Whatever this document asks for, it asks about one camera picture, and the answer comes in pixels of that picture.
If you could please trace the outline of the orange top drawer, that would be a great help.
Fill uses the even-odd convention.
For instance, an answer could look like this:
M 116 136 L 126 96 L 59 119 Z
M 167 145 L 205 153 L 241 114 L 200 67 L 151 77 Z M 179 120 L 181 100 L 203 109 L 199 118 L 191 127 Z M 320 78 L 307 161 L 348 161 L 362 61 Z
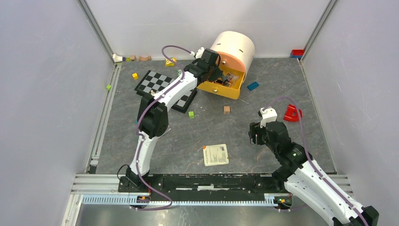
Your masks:
M 236 71 L 240 71 L 240 72 L 247 72 L 247 66 L 244 63 L 244 59 L 241 56 L 234 56 L 232 54 L 229 53 L 225 53 L 222 51 L 218 51 L 218 54 L 221 57 L 221 61 L 225 62 L 223 64 L 225 67 L 231 68 L 233 70 Z

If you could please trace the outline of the colourful eyeshadow palette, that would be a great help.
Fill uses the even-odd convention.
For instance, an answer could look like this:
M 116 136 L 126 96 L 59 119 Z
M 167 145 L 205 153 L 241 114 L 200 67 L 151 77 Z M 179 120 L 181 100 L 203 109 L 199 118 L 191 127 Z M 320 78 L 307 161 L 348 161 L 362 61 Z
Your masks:
M 231 86 L 233 86 L 238 79 L 239 79 L 239 76 L 237 76 L 233 73 L 226 74 L 226 80 L 228 80 L 231 83 Z

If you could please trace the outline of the cream round drawer cabinet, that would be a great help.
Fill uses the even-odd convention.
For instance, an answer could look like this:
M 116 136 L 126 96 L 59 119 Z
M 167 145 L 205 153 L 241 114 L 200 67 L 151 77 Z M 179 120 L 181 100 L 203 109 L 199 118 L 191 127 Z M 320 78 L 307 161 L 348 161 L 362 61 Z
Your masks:
M 252 40 L 244 34 L 235 31 L 225 31 L 220 33 L 210 47 L 218 52 L 241 56 L 247 66 L 247 72 L 252 64 L 255 55 L 255 45 Z

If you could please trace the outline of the white paper sachet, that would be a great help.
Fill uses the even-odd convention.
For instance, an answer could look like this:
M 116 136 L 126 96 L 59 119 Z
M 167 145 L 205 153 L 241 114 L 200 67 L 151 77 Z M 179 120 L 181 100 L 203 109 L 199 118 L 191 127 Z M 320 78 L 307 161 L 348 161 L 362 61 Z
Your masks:
M 202 147 L 205 166 L 225 165 L 229 163 L 226 144 L 205 145 Z

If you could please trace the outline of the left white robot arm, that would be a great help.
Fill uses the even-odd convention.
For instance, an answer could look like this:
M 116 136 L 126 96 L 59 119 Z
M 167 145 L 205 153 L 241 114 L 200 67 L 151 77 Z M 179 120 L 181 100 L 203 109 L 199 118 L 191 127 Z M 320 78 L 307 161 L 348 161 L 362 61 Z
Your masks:
M 120 178 L 120 185 L 132 187 L 137 192 L 148 186 L 145 177 L 150 170 L 150 161 L 158 139 L 168 128 L 168 112 L 188 91 L 206 81 L 216 81 L 223 75 L 219 65 L 221 57 L 209 48 L 195 54 L 195 59 L 181 67 L 181 75 L 162 91 L 142 97 L 137 119 L 136 132 L 139 136 L 134 159 Z

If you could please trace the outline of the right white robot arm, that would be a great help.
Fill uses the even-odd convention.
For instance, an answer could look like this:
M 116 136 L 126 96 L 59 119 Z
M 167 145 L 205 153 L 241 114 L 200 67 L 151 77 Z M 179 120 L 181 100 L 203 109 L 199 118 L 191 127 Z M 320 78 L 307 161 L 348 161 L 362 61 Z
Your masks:
M 253 144 L 267 146 L 281 164 L 272 173 L 275 191 L 299 197 L 330 226 L 377 225 L 378 211 L 363 206 L 338 186 L 303 146 L 291 140 L 284 123 L 273 121 L 262 127 L 253 122 L 248 135 Z

